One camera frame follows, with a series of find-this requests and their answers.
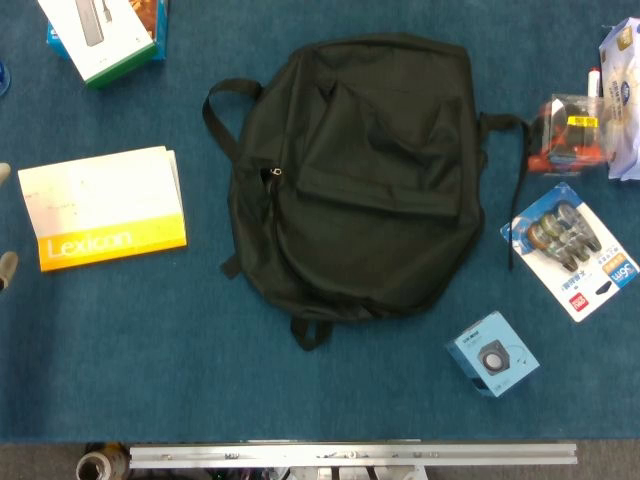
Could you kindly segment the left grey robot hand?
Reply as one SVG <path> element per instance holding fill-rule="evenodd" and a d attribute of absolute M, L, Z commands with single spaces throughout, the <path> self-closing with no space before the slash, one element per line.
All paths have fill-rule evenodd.
<path fill-rule="evenodd" d="M 0 187 L 5 183 L 11 173 L 11 167 L 7 163 L 0 163 Z M 5 290 L 11 283 L 19 263 L 18 254 L 14 251 L 7 251 L 0 255 L 0 292 Z"/>

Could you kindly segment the white yellow Lexicon book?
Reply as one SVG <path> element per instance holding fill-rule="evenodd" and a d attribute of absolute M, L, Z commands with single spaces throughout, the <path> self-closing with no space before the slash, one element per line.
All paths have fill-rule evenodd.
<path fill-rule="evenodd" d="M 174 151 L 164 146 L 21 169 L 43 272 L 187 244 Z"/>

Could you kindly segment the black fabric backpack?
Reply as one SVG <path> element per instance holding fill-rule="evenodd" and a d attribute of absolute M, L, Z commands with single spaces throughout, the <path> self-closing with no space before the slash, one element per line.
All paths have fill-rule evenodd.
<path fill-rule="evenodd" d="M 221 93 L 252 100 L 239 136 Z M 222 271 L 286 311 L 306 351 L 338 323 L 436 303 L 484 227 L 484 140 L 529 132 L 477 112 L 464 47 L 406 33 L 309 44 L 267 84 L 227 78 L 210 95 L 203 120 L 231 163 Z"/>

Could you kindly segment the blue felt table cloth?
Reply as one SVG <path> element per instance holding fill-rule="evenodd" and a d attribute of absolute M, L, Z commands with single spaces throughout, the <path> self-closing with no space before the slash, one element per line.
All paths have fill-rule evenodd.
<path fill-rule="evenodd" d="M 269 81 L 297 48 L 381 32 L 458 44 L 476 107 L 531 118 L 580 93 L 640 0 L 169 0 L 168 55 L 102 90 L 46 44 L 37 0 L 0 0 L 0 162 L 14 169 L 162 145 L 177 157 L 184 249 L 44 273 L 19 182 L 0 188 L 0 443 L 249 439 L 640 438 L 640 278 L 575 323 L 500 235 L 518 131 L 493 133 L 485 227 L 424 314 L 339 325 L 302 350 L 289 318 L 220 266 L 230 163 L 201 106 L 229 77 Z M 446 344 L 500 312 L 540 367 L 482 395 Z"/>

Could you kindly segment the brown tape roll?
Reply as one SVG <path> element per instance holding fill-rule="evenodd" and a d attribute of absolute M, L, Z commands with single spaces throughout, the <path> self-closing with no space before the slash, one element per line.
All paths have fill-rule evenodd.
<path fill-rule="evenodd" d="M 119 444 L 90 447 L 76 465 L 76 480 L 125 480 L 129 457 Z"/>

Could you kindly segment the white green adapter box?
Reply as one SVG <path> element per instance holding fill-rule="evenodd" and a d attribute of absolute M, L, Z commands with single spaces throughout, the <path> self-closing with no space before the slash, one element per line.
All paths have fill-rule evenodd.
<path fill-rule="evenodd" d="M 129 0 L 38 0 L 38 4 L 89 88 L 108 85 L 156 52 Z"/>

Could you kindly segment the light blue speaker box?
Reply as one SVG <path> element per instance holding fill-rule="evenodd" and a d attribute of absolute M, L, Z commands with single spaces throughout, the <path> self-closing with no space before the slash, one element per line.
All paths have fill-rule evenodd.
<path fill-rule="evenodd" d="M 446 350 L 474 388 L 492 398 L 501 397 L 540 367 L 498 311 L 465 329 L 446 344 Z"/>

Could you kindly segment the correction tape blister pack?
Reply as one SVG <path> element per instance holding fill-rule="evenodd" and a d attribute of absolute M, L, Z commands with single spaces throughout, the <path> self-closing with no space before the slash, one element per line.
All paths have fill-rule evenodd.
<path fill-rule="evenodd" d="M 500 234 L 576 323 L 640 278 L 640 264 L 565 182 Z"/>

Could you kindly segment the clear box with orange item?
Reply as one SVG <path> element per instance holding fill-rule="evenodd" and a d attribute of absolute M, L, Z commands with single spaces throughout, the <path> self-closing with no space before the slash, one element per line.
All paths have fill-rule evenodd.
<path fill-rule="evenodd" d="M 553 94 L 531 124 L 528 170 L 577 175 L 611 161 L 613 109 L 602 97 Z"/>

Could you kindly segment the white blue plastic bag pack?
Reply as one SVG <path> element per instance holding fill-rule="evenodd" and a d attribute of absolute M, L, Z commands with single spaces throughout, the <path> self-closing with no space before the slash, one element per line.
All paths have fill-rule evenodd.
<path fill-rule="evenodd" d="M 615 26 L 599 53 L 603 96 L 611 107 L 609 178 L 640 181 L 640 18 Z"/>

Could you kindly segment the aluminium profile rail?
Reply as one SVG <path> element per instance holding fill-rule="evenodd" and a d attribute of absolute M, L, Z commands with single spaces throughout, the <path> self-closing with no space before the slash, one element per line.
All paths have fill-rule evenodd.
<path fill-rule="evenodd" d="M 574 443 L 416 441 L 135 445 L 133 469 L 575 465 Z"/>

